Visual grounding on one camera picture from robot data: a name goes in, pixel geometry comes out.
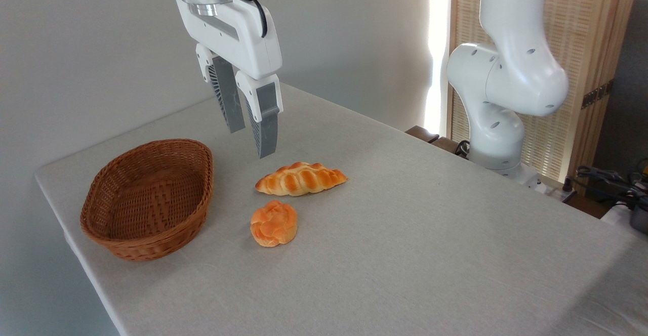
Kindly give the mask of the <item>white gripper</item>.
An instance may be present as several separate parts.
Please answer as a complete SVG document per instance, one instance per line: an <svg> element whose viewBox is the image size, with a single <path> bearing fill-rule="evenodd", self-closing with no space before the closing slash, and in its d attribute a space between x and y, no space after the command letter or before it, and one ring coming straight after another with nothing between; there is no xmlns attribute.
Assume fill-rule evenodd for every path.
<svg viewBox="0 0 648 336"><path fill-rule="evenodd" d="M183 0L176 4L188 34L200 43L196 44L197 61L230 132L245 128L238 85L245 95L259 158L273 154L278 115L284 107L274 74L282 67L282 56L271 13L264 7L267 33L263 37L254 3L232 0L217 5L217 16L195 15ZM242 71L234 75L233 65Z"/></svg>

